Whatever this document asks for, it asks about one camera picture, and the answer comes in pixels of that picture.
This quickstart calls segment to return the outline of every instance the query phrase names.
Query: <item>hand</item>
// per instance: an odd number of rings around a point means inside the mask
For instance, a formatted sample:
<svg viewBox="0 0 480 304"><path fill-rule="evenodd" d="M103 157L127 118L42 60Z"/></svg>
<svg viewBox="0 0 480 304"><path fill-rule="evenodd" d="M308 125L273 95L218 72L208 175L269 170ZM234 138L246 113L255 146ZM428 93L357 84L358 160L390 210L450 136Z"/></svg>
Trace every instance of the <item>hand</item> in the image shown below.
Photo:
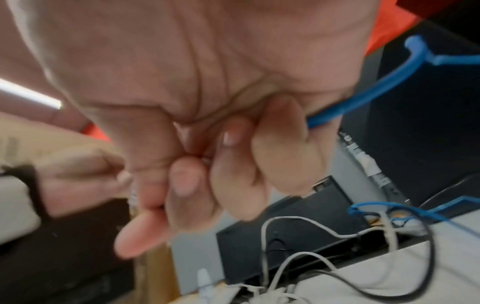
<svg viewBox="0 0 480 304"><path fill-rule="evenodd" d="M131 257L323 177L339 120L305 117L352 93L378 0L9 5L50 82L126 156L145 209L115 244Z"/></svg>
<svg viewBox="0 0 480 304"><path fill-rule="evenodd" d="M71 149L34 163L47 213L59 217L91 209L125 192L132 175L124 159L101 149Z"/></svg>

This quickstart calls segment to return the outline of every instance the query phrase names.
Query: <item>person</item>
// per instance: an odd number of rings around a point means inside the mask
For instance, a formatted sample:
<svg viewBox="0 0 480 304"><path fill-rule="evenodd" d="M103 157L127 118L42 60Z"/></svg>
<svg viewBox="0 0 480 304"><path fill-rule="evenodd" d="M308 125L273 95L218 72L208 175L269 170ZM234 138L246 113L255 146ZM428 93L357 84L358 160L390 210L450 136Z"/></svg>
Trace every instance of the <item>person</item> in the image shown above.
<svg viewBox="0 0 480 304"><path fill-rule="evenodd" d="M0 245L50 220L94 208L132 183L124 158L93 147L72 148L0 173Z"/></svg>
<svg viewBox="0 0 480 304"><path fill-rule="evenodd" d="M129 258L325 175L340 119L305 118L352 94L379 0L8 5L48 80L125 154L143 209L115 242Z"/></svg>

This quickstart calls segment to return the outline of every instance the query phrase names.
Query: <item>blue cable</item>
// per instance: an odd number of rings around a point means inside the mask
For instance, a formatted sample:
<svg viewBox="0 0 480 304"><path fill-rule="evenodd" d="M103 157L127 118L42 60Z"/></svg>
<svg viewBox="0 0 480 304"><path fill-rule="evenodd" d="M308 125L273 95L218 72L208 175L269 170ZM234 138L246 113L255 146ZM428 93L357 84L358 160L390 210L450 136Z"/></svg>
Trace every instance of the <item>blue cable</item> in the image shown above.
<svg viewBox="0 0 480 304"><path fill-rule="evenodd" d="M359 210L359 207L362 207L362 206L387 206L387 207L399 207L401 209L404 209L404 210L413 210L415 211L417 214L419 214L420 216L423 216L423 217L429 217L429 218L432 218L434 220L437 220L437 221L442 221L442 222L447 222L448 224L460 229L460 230L463 230L469 234L472 234L473 236L477 237L480 239L480 233L473 230L473 229L470 229L462 224L459 224L457 222L454 222L452 221L451 219L445 217L445 216L442 216L440 214L437 214L437 213L433 213L431 211L426 211L426 210L423 210L423 209L419 209L419 208L416 208L416 207L411 207L411 206L405 206L405 205L401 205L401 204L398 204L398 203L390 203L390 202L365 202L365 203L358 203L358 204L353 204L352 206L350 206L348 208L348 214L349 215L363 215L363 214L366 214L366 212L364 211L361 211Z"/></svg>
<svg viewBox="0 0 480 304"><path fill-rule="evenodd" d="M329 122L335 117L344 115L362 105L365 105L385 92L393 89L411 75L413 75L424 62L434 66L439 65L480 65L480 55L449 56L434 55L420 36L411 36L405 40L405 47L410 51L410 57L405 63L386 75L377 83L353 97L326 108L320 113L306 119L308 128L313 128Z"/></svg>

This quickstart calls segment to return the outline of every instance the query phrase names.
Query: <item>red fabric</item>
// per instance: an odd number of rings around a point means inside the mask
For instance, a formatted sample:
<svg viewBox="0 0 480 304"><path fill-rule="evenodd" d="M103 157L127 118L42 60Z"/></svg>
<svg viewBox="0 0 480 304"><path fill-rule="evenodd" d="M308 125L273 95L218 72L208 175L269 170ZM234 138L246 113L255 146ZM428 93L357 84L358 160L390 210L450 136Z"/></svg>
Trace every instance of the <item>red fabric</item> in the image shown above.
<svg viewBox="0 0 480 304"><path fill-rule="evenodd" d="M420 20L416 15L397 7L396 3L397 0L382 0L375 26L368 41L367 55L395 39ZM90 124L82 133L98 139L109 140L105 133L94 124Z"/></svg>

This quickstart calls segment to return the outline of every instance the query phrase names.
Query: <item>orange object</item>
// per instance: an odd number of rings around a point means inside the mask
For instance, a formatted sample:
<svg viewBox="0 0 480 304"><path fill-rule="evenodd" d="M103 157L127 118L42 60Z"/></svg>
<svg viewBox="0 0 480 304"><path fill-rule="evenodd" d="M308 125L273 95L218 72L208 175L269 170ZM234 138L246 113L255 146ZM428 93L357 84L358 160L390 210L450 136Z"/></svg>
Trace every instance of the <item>orange object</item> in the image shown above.
<svg viewBox="0 0 480 304"><path fill-rule="evenodd" d="M381 48L420 21L416 15L397 7L397 0L382 0L378 16L366 50L369 55ZM88 125L82 133L98 139L109 140L94 124Z"/></svg>

